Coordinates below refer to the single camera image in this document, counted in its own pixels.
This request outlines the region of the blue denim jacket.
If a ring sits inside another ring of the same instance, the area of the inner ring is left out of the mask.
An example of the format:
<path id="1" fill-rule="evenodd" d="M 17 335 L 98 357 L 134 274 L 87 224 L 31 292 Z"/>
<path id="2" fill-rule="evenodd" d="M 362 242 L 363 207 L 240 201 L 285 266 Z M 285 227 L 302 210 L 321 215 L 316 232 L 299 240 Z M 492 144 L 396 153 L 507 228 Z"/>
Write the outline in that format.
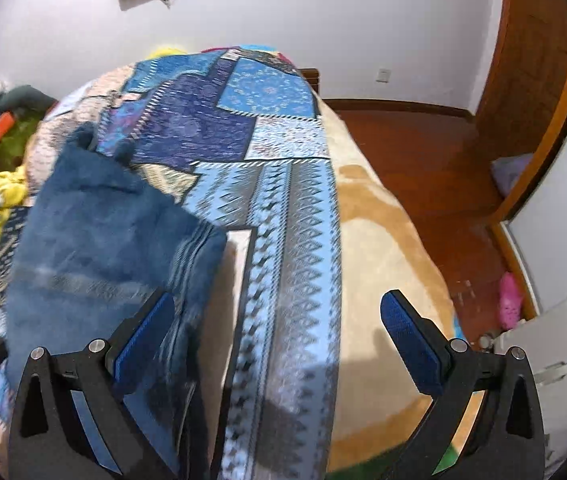
<path id="1" fill-rule="evenodd" d="M 90 122 L 68 136 L 26 216 L 6 297 L 8 382 L 18 386 L 33 349 L 81 350 L 166 292 L 173 311 L 149 356 L 136 361 L 125 404 L 172 471 L 204 479 L 198 349 L 227 235 L 135 174 L 131 141 L 111 155 L 96 144 Z"/>

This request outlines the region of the pink croc shoe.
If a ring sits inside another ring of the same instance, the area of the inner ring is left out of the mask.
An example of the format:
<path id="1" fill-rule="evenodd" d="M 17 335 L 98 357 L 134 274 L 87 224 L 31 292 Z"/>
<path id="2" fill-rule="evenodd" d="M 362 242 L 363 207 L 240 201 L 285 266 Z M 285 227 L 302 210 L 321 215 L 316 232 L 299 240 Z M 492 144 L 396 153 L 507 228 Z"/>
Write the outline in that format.
<path id="1" fill-rule="evenodd" d="M 522 316 L 523 296 L 512 273 L 506 272 L 499 281 L 498 318 L 504 330 L 512 330 Z"/>

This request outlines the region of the tan fleece blanket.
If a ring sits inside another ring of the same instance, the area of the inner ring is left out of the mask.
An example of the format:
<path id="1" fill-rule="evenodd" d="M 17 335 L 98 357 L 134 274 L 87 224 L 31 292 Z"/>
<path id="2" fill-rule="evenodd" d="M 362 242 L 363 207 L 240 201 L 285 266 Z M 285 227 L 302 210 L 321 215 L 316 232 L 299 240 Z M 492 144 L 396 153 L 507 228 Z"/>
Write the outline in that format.
<path id="1" fill-rule="evenodd" d="M 445 335 L 454 307 L 378 177 L 418 143 L 400 114 L 259 121 L 195 163 L 187 206 L 229 229 L 200 358 L 216 479 L 321 479 L 399 448 L 428 410 L 380 316 L 397 289 Z"/>

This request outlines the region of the purple cloth on floor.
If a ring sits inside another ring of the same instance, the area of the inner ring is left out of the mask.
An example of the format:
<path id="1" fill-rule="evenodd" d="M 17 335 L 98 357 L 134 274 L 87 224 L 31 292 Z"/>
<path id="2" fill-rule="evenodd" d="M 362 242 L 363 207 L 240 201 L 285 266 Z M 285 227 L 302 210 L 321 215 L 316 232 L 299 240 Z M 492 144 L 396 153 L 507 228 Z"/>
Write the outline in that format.
<path id="1" fill-rule="evenodd" d="M 491 162 L 491 175 L 502 196 L 506 197 L 533 158 L 532 153 L 500 157 Z"/>

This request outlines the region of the green patterned bag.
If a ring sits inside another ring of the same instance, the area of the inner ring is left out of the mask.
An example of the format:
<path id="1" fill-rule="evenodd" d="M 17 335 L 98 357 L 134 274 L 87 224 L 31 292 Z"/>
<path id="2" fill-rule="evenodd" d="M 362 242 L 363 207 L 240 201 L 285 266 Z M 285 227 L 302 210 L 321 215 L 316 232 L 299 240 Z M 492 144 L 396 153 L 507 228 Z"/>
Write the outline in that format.
<path id="1" fill-rule="evenodd" d="M 14 171 L 22 164 L 26 144 L 44 117 L 43 113 L 32 110 L 12 114 L 16 123 L 0 140 L 0 172 Z"/>

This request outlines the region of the dark green cushion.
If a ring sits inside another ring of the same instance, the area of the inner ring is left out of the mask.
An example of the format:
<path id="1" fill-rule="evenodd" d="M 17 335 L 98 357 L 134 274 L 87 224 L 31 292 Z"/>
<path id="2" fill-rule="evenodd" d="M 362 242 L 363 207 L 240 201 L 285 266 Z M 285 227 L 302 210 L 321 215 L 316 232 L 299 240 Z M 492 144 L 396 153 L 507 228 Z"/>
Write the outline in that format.
<path id="1" fill-rule="evenodd" d="M 56 105 L 57 101 L 41 92 L 25 84 L 4 92 L 0 96 L 0 111 L 13 112 L 14 110 L 34 110 L 34 112 L 46 113 Z"/>

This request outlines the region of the blue patchwork bedsheet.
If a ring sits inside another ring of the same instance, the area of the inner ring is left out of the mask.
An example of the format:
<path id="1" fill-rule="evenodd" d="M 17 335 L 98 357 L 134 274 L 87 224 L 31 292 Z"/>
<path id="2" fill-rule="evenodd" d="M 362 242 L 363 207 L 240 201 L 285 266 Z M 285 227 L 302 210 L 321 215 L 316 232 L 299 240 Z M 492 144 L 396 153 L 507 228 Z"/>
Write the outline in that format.
<path id="1" fill-rule="evenodd" d="M 241 48 L 111 72 L 38 129 L 0 236 L 13 479 L 319 479 L 341 247 L 325 123 Z"/>

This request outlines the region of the wooden door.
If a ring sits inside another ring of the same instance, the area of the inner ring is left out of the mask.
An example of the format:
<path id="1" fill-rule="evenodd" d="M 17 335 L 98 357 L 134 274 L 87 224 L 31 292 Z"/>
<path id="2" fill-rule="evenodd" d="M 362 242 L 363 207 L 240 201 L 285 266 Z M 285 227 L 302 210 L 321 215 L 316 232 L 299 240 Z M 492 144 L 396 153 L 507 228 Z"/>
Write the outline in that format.
<path id="1" fill-rule="evenodd" d="M 503 0 L 475 124 L 492 159 L 532 156 L 491 219 L 508 221 L 567 133 L 567 0 Z"/>

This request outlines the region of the wall socket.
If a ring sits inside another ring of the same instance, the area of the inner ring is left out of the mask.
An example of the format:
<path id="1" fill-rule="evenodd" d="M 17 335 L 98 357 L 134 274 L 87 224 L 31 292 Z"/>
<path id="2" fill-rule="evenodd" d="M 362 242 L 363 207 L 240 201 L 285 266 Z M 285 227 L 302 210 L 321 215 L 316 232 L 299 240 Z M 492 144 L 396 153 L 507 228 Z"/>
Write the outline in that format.
<path id="1" fill-rule="evenodd" d="M 377 73 L 376 81 L 381 84 L 387 84 L 390 81 L 391 71 L 387 68 L 380 68 Z"/>

